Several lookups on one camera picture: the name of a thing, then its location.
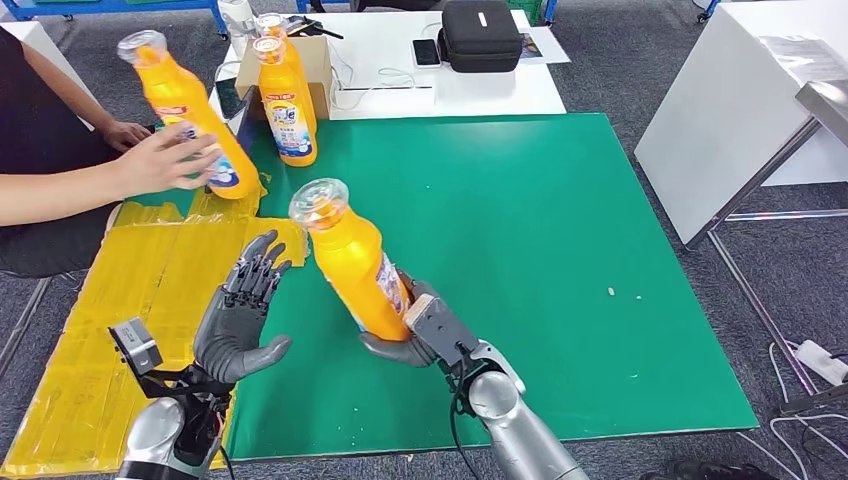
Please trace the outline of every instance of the bottle cap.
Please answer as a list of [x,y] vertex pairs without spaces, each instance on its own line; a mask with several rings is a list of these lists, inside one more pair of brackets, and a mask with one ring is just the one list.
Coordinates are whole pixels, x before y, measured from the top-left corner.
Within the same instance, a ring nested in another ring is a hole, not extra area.
[[136,67],[157,65],[168,53],[165,35],[156,30],[142,30],[118,42],[118,56]]
[[263,13],[256,17],[256,31],[262,36],[283,38],[288,26],[288,20],[279,13]]
[[267,65],[282,63],[286,46],[277,37],[259,37],[253,41],[253,52],[259,61]]
[[289,217],[314,230],[335,225],[348,209],[348,190],[341,180],[319,178],[300,187],[289,204]]

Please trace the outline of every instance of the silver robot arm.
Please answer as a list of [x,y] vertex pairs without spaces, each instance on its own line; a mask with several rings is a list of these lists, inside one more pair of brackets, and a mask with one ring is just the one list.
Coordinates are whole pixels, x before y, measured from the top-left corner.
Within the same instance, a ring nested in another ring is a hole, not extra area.
[[271,298],[291,266],[274,267],[285,249],[271,247],[276,238],[272,230],[251,241],[215,289],[194,337],[194,362],[183,370],[156,369],[162,356],[138,318],[109,329],[122,361],[154,399],[130,428],[118,480],[206,478],[236,382],[278,362],[291,343],[278,335],[259,347]]
[[480,374],[471,384],[469,401],[489,433],[492,451],[507,478],[588,480],[545,422],[524,403],[506,374]]
[[508,479],[588,480],[545,422],[524,403],[526,387],[506,358],[475,337],[432,287],[399,273],[414,300],[404,316],[414,335],[407,342],[386,342],[363,333],[365,348],[416,367],[438,364],[459,404],[452,408],[480,420]]

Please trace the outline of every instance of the black case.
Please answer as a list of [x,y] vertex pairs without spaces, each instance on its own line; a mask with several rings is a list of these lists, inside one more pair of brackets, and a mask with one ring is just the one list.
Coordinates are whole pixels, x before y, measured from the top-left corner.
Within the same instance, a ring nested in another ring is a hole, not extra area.
[[439,46],[457,72],[511,72],[521,56],[521,35],[506,3],[455,0],[442,12]]

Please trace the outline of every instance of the white cable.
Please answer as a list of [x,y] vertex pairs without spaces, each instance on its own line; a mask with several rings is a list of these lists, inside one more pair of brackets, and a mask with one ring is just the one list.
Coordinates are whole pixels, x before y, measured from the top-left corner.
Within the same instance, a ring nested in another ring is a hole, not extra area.
[[241,60],[230,60],[229,62],[224,62],[224,63],[218,65],[218,68],[215,69],[215,76],[213,77],[213,81],[214,82],[218,81],[218,76],[221,75],[221,70],[224,67],[226,67],[227,65],[235,65],[237,63],[241,63]]
[[441,26],[442,26],[442,22],[433,22],[433,23],[428,23],[427,25],[425,25],[425,26],[424,26],[424,28],[422,28],[422,29],[421,29],[421,35],[419,35],[419,36],[420,36],[420,37],[423,37],[423,36],[424,36],[424,34],[425,34],[425,33],[427,33],[427,30],[428,30],[430,27],[435,27],[436,25],[438,25],[438,26],[440,26],[440,27],[441,27]]
[[778,460],[778,458],[777,458],[777,457],[775,457],[774,455],[772,455],[772,453],[771,453],[771,452],[769,452],[768,450],[766,450],[766,449],[765,449],[765,447],[763,447],[763,446],[762,446],[762,445],[760,445],[759,443],[757,443],[757,442],[755,442],[755,441],[751,440],[751,438],[749,438],[749,437],[748,437],[747,435],[745,435],[744,433],[742,433],[742,432],[736,432],[736,434],[737,434],[737,435],[739,435],[740,437],[744,438],[745,440],[748,440],[749,442],[751,442],[751,444],[752,444],[752,445],[754,445],[755,447],[759,448],[761,452],[763,452],[763,453],[765,453],[766,455],[768,455],[768,457],[769,457],[770,459],[774,460],[774,463],[776,463],[776,464],[780,465],[780,468],[782,468],[782,469],[786,470],[786,473],[788,473],[789,475],[791,475],[791,476],[792,476],[792,478],[794,478],[795,480],[808,480],[808,479],[807,479],[807,477],[806,477],[806,473],[805,473],[804,478],[802,479],[801,477],[799,477],[798,475],[796,475],[796,474],[795,474],[795,472],[793,472],[792,470],[790,470],[790,469],[789,469],[789,467],[787,467],[786,465],[784,465],[784,463],[783,463],[783,462],[781,462],[780,460]]
[[[798,348],[797,343],[786,341],[786,344],[793,346],[796,349]],[[777,368],[777,360],[775,360],[775,358],[774,358],[774,347],[775,347],[775,343],[772,342],[769,345],[769,349],[768,349],[769,359],[771,360],[772,368],[774,368],[774,374],[777,377],[777,381],[780,384],[780,392],[781,392],[781,395],[783,396],[783,401],[784,401],[784,403],[788,403],[789,402],[789,394],[786,391],[786,384],[783,382],[783,377],[780,375],[780,369]],[[813,416],[809,416],[809,417],[801,417],[801,416],[798,416],[798,415],[794,415],[792,417],[778,417],[778,418],[772,419],[769,422],[769,428],[771,428],[771,431],[774,434],[774,436],[777,437],[778,440],[780,440],[780,443],[782,443],[783,446],[785,446],[786,449],[789,450],[789,452],[795,458],[795,461],[798,462],[798,466],[801,468],[801,475],[802,475],[803,478],[799,478],[796,474],[792,473],[792,471],[790,471],[789,468],[786,467],[786,465],[784,465],[782,462],[780,462],[774,455],[772,455],[770,452],[768,452],[765,448],[763,448],[762,446],[760,446],[759,444],[757,444],[756,442],[754,442],[753,440],[751,440],[747,436],[743,435],[742,433],[739,433],[739,435],[741,435],[743,438],[745,438],[749,442],[756,445],[757,448],[762,450],[763,453],[768,455],[769,458],[774,460],[778,465],[780,465],[781,468],[783,468],[784,470],[789,472],[792,475],[792,477],[795,478],[796,480],[808,480],[807,470],[806,470],[806,468],[804,468],[804,462],[801,460],[801,457],[798,455],[798,453],[789,445],[789,442],[786,441],[786,439],[783,437],[783,435],[778,433],[775,425],[777,425],[779,422],[789,422],[789,421],[801,422],[804,426],[809,428],[811,432],[818,435],[822,440],[827,442],[828,445],[830,445],[831,447],[833,447],[833,449],[835,449],[837,452],[839,452],[844,458],[848,459],[848,452],[845,452],[842,448],[839,447],[839,445],[836,444],[836,442],[834,442],[833,440],[831,440],[830,438],[825,436],[823,433],[821,433],[818,429],[812,427],[809,423],[807,423],[807,420],[820,420],[820,419],[824,419],[824,418],[837,418],[837,419],[840,419],[840,420],[848,421],[848,417],[846,417],[846,416],[837,415],[837,414],[834,414],[834,413],[829,413],[829,414],[823,414],[823,415],[813,415]]]
[[833,447],[833,449],[834,449],[834,450],[836,450],[837,452],[839,452],[839,453],[840,453],[840,455],[842,455],[842,456],[843,456],[846,460],[848,460],[848,452],[845,452],[845,450],[842,450],[842,449],[839,447],[839,445],[837,445],[837,444],[836,444],[836,442],[834,442],[834,441],[833,441],[833,440],[831,440],[830,438],[826,437],[823,433],[821,433],[821,432],[819,432],[818,430],[816,430],[815,428],[811,427],[811,426],[810,426],[810,424],[808,424],[808,423],[806,422],[807,420],[821,420],[822,418],[838,418],[839,420],[846,420],[846,421],[848,421],[848,417],[845,417],[845,416],[843,416],[843,415],[837,415],[837,414],[835,414],[835,413],[826,413],[826,414],[823,414],[823,415],[813,415],[812,417],[799,417],[798,415],[795,415],[794,417],[779,417],[779,418],[774,418],[774,419],[772,419],[772,421],[771,421],[771,422],[769,422],[769,426],[771,426],[771,430],[774,432],[774,431],[775,431],[774,425],[775,425],[776,423],[778,423],[778,422],[790,422],[790,421],[792,421],[792,422],[794,422],[794,421],[801,422],[801,423],[803,423],[803,424],[804,424],[804,426],[808,427],[808,428],[810,429],[810,431],[811,431],[811,432],[813,432],[813,433],[815,433],[816,435],[818,435],[819,437],[821,437],[821,439],[822,439],[822,440],[824,440],[825,442],[827,442],[827,444],[828,444],[828,445],[830,445],[831,447]]
[[353,109],[355,109],[362,102],[362,99],[365,98],[365,95],[368,94],[368,92],[371,92],[372,90],[377,90],[377,89],[381,89],[381,88],[385,88],[385,87],[389,87],[389,88],[392,88],[392,87],[415,88],[415,86],[416,86],[415,85],[415,76],[412,75],[411,73],[406,72],[404,70],[401,70],[399,68],[382,67],[382,68],[377,69],[377,75],[379,75],[380,77],[384,77],[387,80],[381,79],[380,84],[378,86],[370,87],[370,88],[364,90],[362,92],[362,94],[359,95],[359,97],[356,99],[356,102],[353,103],[353,105],[343,107],[343,106],[339,105],[338,100],[336,100],[336,94],[339,92],[339,90],[342,90],[342,89],[347,90],[347,89],[351,88],[350,85],[353,83],[353,79],[356,76],[356,71],[354,71],[353,67],[351,67],[350,64],[347,63],[341,55],[339,55],[338,50],[336,50],[336,47],[333,45],[332,42],[330,42],[330,49],[333,51],[333,53],[336,54],[336,57],[339,59],[339,61],[342,63],[342,65],[347,67],[347,69],[350,71],[350,75],[348,76],[347,82],[345,82],[345,81],[342,80],[341,75],[339,75],[338,70],[336,70],[336,67],[330,67],[330,72],[333,75],[333,81],[332,81],[332,84],[330,85],[330,90],[332,91],[332,96],[330,97],[330,103],[333,105],[333,107],[335,107],[339,110],[353,110]]

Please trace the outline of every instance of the human hand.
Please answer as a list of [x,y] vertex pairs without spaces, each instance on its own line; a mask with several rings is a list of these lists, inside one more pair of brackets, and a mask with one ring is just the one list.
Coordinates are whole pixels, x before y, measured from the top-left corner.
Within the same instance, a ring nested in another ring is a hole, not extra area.
[[106,143],[122,153],[150,136],[150,131],[137,123],[119,122],[114,119],[98,131]]
[[[213,173],[210,167],[221,156],[221,150],[208,149],[216,141],[209,134],[183,141],[189,128],[188,122],[168,125],[111,162],[122,199],[170,188],[193,190],[206,185]],[[186,176],[195,173],[200,175]]]
[[195,362],[221,383],[236,383],[277,363],[291,345],[288,335],[277,335],[259,347],[268,304],[291,267],[289,260],[274,267],[286,249],[278,243],[268,250],[276,239],[277,231],[271,230],[244,248],[225,283],[215,289],[194,336]]
[[[398,276],[400,276],[404,287],[409,291],[413,305],[422,294],[426,293],[433,297],[439,296],[427,282],[418,282],[400,269],[398,269]],[[372,333],[362,332],[359,334],[359,341],[372,355],[405,363],[412,367],[428,367],[438,358],[436,352],[414,334],[409,340],[392,342],[383,340]]]

